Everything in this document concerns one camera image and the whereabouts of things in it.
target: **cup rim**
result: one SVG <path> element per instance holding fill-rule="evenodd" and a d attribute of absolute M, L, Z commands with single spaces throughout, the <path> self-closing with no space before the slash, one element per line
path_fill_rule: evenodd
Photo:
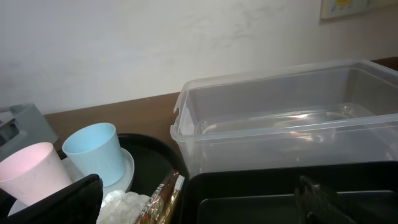
<path fill-rule="evenodd" d="M 92 149 L 90 149 L 90 150 L 84 151 L 84 152 L 67 152 L 67 151 L 64 149 L 65 144 L 66 144 L 68 141 L 70 141 L 70 139 L 71 139 L 73 136 L 77 135 L 80 131 L 82 131 L 82 130 L 85 129 L 85 128 L 89 128 L 89 127 L 96 126 L 96 125 L 99 125 L 99 124 L 106 124 L 106 125 L 108 125 L 108 126 L 110 125 L 110 126 L 113 128 L 113 133 L 112 133 L 112 135 L 110 135 L 110 137 L 109 137 L 106 141 L 104 141 L 104 143 L 100 144 L 99 146 L 97 146 L 97 147 L 95 147 L 95 148 L 92 148 Z M 102 122 L 102 123 L 91 124 L 91 125 L 89 125 L 89 126 L 86 126 L 86 127 L 84 127 L 84 128 L 81 128 L 81 129 L 79 129 L 78 131 L 75 131 L 73 134 L 71 134 L 71 135 L 67 138 L 67 140 L 65 140 L 65 141 L 63 142 L 63 144 L 62 144 L 62 151 L 63 151 L 66 155 L 79 155 L 79 154 L 84 154 L 84 153 L 88 153 L 88 152 L 94 151 L 95 149 L 97 149 L 97 148 L 103 146 L 104 144 L 106 144 L 106 143 L 114 136 L 115 133 L 116 133 L 116 127 L 115 127 L 113 124 L 111 124 L 111 123 Z"/>
<path fill-rule="evenodd" d="M 38 163 L 36 163 L 36 164 L 35 164 L 34 166 L 32 166 L 31 168 L 25 170 L 23 173 L 21 173 L 21 174 L 15 176 L 15 177 L 11 177 L 11 178 L 5 179 L 5 180 L 1 180 L 1 179 L 0 179 L 0 183 L 7 182 L 7 181 L 10 181 L 10 180 L 13 180 L 13 179 L 16 179 L 16 178 L 18 178 L 18 177 L 21 177 L 21 176 L 25 175 L 26 173 L 30 172 L 32 169 L 34 169 L 34 168 L 36 168 L 38 165 L 40 165 L 44 160 L 46 160 L 46 158 L 48 158 L 48 156 L 51 155 L 52 151 L 55 150 L 55 149 L 54 149 L 54 145 L 53 145 L 51 142 L 39 142 L 39 143 L 36 143 L 36 144 L 31 144 L 30 146 L 26 146 L 26 147 L 24 147 L 24 148 L 22 148 L 22 149 L 16 151 L 15 153 L 11 154 L 11 156 L 7 157 L 5 160 L 7 160 L 8 158 L 11 158 L 12 156 L 15 156 L 18 152 L 21 153 L 21 151 L 24 150 L 24 149 L 30 148 L 30 147 L 32 147 L 32 146 L 36 146 L 36 145 L 38 145 L 38 144 L 45 144 L 45 145 L 51 146 L 51 150 L 49 151 L 49 153 L 48 153 L 47 155 L 45 155 L 45 157 L 43 157 L 43 159 L 41 159 Z"/>

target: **electrical socket panel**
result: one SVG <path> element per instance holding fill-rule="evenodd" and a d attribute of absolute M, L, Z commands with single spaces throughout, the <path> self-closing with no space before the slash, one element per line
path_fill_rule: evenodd
<path fill-rule="evenodd" d="M 321 19 L 331 19 L 398 4 L 398 0 L 322 0 Z"/>

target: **wall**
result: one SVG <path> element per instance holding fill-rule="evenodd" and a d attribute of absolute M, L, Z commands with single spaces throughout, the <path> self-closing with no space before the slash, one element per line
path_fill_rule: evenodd
<path fill-rule="evenodd" d="M 398 54 L 398 8 L 320 22 L 313 0 L 0 1 L 0 106 L 43 113 L 189 80 Z"/>

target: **black rectangular tray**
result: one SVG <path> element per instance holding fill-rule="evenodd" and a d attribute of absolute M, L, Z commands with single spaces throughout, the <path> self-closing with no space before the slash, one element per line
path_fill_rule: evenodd
<path fill-rule="evenodd" d="M 185 189 L 180 223 L 298 223 L 292 194 L 301 175 L 336 192 L 350 192 L 340 195 L 396 218 L 397 174 L 398 162 L 200 174 Z M 375 201 L 386 206 L 374 209 Z"/>

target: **clear plastic container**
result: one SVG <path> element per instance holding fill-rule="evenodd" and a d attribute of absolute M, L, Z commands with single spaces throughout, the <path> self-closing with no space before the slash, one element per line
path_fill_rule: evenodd
<path fill-rule="evenodd" d="M 190 81 L 177 109 L 191 177 L 398 159 L 398 72 L 365 60 Z"/>

